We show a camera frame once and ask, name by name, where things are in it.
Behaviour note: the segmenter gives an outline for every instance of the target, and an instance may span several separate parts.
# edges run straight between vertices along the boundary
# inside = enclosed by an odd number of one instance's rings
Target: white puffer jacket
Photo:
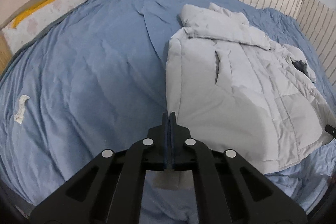
[[[169,42],[168,112],[210,149],[234,149],[261,173],[299,163],[332,140],[334,114],[293,61],[303,53],[215,4],[185,5],[184,27]]]

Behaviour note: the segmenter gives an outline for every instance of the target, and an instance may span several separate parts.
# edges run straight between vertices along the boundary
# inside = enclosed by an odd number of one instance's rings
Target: fabric care label
[[[19,99],[19,111],[17,112],[17,114],[14,115],[14,121],[18,122],[19,124],[22,124],[23,121],[23,114],[25,112],[25,105],[26,105],[26,101],[29,99],[30,97],[27,95],[21,95],[20,99]]]

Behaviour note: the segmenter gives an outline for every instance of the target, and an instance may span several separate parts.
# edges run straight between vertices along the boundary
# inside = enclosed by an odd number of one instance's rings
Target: yellow stripe
[[[36,4],[34,4],[32,7],[28,8],[27,10],[20,13],[17,17],[15,17],[12,28],[16,28],[21,21],[23,21],[26,17],[30,16],[32,13],[36,12],[37,10],[41,9],[42,7],[52,3],[55,0],[42,0]]]

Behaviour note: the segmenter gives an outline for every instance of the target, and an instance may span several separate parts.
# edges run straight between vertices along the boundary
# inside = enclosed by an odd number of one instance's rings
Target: bed
[[[169,38],[181,27],[177,15],[185,4],[210,3],[243,12],[274,41],[300,48],[336,112],[312,45],[274,9],[238,0],[88,0],[25,44],[1,75],[1,180],[36,206],[103,149],[121,151],[144,138],[167,110],[165,64]],[[22,95],[29,98],[19,123]],[[335,145],[267,177],[310,213],[333,186]],[[147,173],[140,222],[197,223],[194,190],[158,189],[154,176]]]

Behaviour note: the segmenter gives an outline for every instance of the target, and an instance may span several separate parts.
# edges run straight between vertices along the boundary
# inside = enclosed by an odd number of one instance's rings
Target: wrinkled blue fabric
[[[0,176],[38,205],[106,148],[145,138],[166,111],[165,63],[183,5],[213,2],[243,12],[271,39],[299,47],[316,87],[336,112],[336,97],[316,52],[291,17],[238,0],[88,0],[21,51],[0,81]],[[14,121],[22,94],[30,99]],[[335,141],[300,164],[267,177],[309,210],[335,166]],[[194,190],[154,188],[148,173],[141,223],[197,223]]]

